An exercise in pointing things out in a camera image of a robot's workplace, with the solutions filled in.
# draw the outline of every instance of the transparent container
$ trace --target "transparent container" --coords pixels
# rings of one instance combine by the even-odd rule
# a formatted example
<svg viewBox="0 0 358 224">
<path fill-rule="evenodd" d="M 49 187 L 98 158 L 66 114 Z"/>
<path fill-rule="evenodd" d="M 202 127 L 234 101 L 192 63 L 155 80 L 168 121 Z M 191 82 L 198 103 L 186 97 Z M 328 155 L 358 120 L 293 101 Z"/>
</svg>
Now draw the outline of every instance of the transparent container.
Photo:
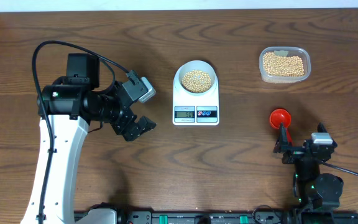
<svg viewBox="0 0 358 224">
<path fill-rule="evenodd" d="M 304 75 L 300 77 L 281 77 L 276 75 L 268 74 L 264 69 L 264 55 L 275 50 L 286 50 L 288 51 L 287 57 L 299 56 L 303 62 Z M 262 80 L 269 83 L 296 83 L 307 79 L 310 75 L 311 65 L 310 56 L 307 51 L 299 47 L 268 47 L 262 51 L 259 56 L 259 70 L 262 75 Z"/>
</svg>

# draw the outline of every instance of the wooden table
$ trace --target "wooden table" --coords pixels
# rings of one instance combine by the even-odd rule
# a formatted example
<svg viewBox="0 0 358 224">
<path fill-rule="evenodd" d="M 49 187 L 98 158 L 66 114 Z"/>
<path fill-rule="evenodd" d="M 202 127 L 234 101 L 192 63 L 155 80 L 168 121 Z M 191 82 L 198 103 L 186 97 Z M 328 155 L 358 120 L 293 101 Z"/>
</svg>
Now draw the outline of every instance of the wooden table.
<svg viewBox="0 0 358 224">
<path fill-rule="evenodd" d="M 294 168 L 272 153 L 277 133 L 268 124 L 278 107 L 292 114 L 297 144 L 323 121 L 339 144 L 330 162 L 358 172 L 358 9 L 0 13 L 0 223 L 20 222 L 30 199 L 40 138 L 31 57 L 50 39 L 134 69 L 157 90 L 148 103 L 133 106 L 157 123 L 154 131 L 134 142 L 109 126 L 89 134 L 77 210 L 100 202 L 155 210 L 289 208 L 297 203 Z M 259 54 L 286 45 L 309 52 L 310 77 L 292 85 L 263 82 Z M 42 49 L 42 86 L 65 75 L 70 52 L 77 50 Z M 172 124 L 174 74 L 196 59 L 213 65 L 219 77 L 217 127 Z M 102 87 L 110 81 L 101 66 Z M 321 170 L 344 179 L 340 209 L 358 211 L 358 177 Z"/>
</svg>

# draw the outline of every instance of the scale control panel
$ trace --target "scale control panel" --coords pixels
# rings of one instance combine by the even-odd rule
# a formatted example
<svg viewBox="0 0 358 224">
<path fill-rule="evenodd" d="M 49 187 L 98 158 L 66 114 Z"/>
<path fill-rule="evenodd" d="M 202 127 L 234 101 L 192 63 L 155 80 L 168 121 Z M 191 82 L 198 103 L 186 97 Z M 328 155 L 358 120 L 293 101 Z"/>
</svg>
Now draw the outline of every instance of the scale control panel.
<svg viewBox="0 0 358 224">
<path fill-rule="evenodd" d="M 176 106 L 175 122 L 178 123 L 217 123 L 217 106 Z"/>
</svg>

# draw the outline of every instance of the green connector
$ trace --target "green connector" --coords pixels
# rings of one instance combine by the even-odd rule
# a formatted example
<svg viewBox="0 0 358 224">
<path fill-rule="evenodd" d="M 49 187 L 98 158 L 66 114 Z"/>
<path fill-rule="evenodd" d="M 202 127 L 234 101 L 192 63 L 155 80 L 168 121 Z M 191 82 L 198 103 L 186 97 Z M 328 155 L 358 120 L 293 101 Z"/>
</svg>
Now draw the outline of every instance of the green connector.
<svg viewBox="0 0 358 224">
<path fill-rule="evenodd" d="M 160 224 L 168 224 L 168 215 L 160 215 Z"/>
<path fill-rule="evenodd" d="M 248 216 L 246 215 L 241 215 L 240 216 L 240 224 L 248 224 Z"/>
</svg>

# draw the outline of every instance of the digital kitchen scale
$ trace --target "digital kitchen scale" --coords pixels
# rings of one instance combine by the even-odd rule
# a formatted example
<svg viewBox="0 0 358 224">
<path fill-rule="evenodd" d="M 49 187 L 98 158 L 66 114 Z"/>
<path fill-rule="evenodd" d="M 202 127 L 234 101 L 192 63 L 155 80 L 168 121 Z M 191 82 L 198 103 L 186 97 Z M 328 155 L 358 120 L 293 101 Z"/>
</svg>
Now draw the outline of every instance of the digital kitchen scale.
<svg viewBox="0 0 358 224">
<path fill-rule="evenodd" d="M 202 70 L 211 78 L 211 88 L 203 93 L 186 90 L 181 81 L 186 73 Z M 194 60 L 182 65 L 173 79 L 172 122 L 174 125 L 218 125 L 218 78 L 208 63 Z"/>
</svg>

